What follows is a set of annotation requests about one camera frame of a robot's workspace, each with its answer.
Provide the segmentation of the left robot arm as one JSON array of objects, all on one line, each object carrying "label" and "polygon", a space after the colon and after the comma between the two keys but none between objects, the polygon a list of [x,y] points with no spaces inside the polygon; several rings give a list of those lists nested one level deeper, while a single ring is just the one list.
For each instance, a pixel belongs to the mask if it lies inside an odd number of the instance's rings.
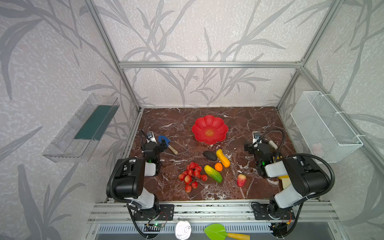
[{"label": "left robot arm", "polygon": [[119,159],[107,183],[106,194],[117,202],[128,204],[132,211],[157,215],[159,200],[144,187],[145,177],[157,176],[162,163],[160,153],[167,149],[166,142],[148,142],[143,145],[142,158]]}]

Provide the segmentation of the dark fake avocado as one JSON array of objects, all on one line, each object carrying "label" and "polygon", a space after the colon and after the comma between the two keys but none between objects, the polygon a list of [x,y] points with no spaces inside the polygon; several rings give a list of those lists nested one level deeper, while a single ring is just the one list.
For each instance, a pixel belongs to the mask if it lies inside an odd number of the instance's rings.
[{"label": "dark fake avocado", "polygon": [[215,161],[218,160],[218,157],[217,157],[217,155],[214,152],[204,151],[203,155],[204,155],[205,158],[207,158],[210,161],[214,161],[215,162]]}]

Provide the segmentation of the yellow orange fake squash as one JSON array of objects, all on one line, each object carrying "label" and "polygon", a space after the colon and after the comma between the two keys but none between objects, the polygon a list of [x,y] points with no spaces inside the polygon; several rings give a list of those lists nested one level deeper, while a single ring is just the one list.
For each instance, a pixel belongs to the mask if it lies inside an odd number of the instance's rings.
[{"label": "yellow orange fake squash", "polygon": [[217,158],[219,159],[219,161],[221,162],[221,164],[222,164],[225,168],[229,168],[229,167],[230,167],[231,162],[230,162],[229,159],[224,155],[222,149],[217,150],[217,151],[216,151],[216,155],[217,155]]}]

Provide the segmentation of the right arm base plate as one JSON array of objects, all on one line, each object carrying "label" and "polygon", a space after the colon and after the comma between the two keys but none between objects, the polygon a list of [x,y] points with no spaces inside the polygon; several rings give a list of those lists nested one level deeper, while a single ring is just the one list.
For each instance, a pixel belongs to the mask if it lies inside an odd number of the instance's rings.
[{"label": "right arm base plate", "polygon": [[282,209],[273,203],[253,202],[251,208],[256,220],[292,221],[296,218],[292,208]]}]

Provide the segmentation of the small fake orange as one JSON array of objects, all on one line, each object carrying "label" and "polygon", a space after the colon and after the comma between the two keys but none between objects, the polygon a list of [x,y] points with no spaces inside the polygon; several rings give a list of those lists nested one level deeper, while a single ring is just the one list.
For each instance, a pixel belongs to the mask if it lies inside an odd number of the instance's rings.
[{"label": "small fake orange", "polygon": [[214,168],[216,171],[221,172],[223,170],[223,165],[221,163],[216,163]]}]

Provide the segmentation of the green yellow fake mango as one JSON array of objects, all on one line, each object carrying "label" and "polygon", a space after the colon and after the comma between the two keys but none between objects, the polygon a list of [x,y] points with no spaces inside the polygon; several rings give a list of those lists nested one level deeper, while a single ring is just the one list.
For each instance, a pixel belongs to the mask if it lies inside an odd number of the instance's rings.
[{"label": "green yellow fake mango", "polygon": [[204,171],[205,173],[211,177],[213,180],[215,180],[217,183],[221,183],[223,181],[223,178],[221,176],[221,174],[215,170],[214,168],[212,168],[211,166],[209,165],[205,165],[204,166]]}]

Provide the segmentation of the red fake grape bunch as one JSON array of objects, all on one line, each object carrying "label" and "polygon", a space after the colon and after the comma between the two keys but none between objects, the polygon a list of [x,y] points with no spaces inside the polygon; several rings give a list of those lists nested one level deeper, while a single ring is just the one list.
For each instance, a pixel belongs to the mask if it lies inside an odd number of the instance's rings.
[{"label": "red fake grape bunch", "polygon": [[197,189],[200,182],[206,182],[208,176],[202,174],[203,168],[195,162],[191,162],[186,166],[186,170],[178,175],[178,179],[185,184],[186,193]]}]

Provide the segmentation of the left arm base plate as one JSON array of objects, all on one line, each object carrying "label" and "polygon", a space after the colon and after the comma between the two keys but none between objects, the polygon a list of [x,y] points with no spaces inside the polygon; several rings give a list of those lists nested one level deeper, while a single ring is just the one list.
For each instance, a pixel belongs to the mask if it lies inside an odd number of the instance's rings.
[{"label": "left arm base plate", "polygon": [[139,210],[134,212],[135,221],[149,221],[151,219],[160,221],[173,220],[175,213],[175,205],[172,204],[160,204],[155,205],[151,209]]}]

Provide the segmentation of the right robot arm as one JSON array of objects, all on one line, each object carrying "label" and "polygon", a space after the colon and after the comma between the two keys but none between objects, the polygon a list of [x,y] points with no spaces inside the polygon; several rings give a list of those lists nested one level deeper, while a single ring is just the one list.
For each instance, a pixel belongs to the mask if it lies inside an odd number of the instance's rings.
[{"label": "right robot arm", "polygon": [[294,219],[294,206],[328,193],[335,184],[332,167],[318,156],[294,154],[274,159],[272,148],[262,142],[244,144],[244,150],[254,156],[259,176],[264,179],[288,176],[291,181],[268,204],[251,203],[256,220]]}]

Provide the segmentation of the fake strawberry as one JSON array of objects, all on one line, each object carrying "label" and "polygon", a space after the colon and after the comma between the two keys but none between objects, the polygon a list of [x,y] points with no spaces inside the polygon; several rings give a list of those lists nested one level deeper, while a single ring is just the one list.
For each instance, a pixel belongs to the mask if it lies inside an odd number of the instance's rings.
[{"label": "fake strawberry", "polygon": [[247,177],[243,174],[239,174],[237,177],[237,186],[238,187],[243,187],[247,181]]}]

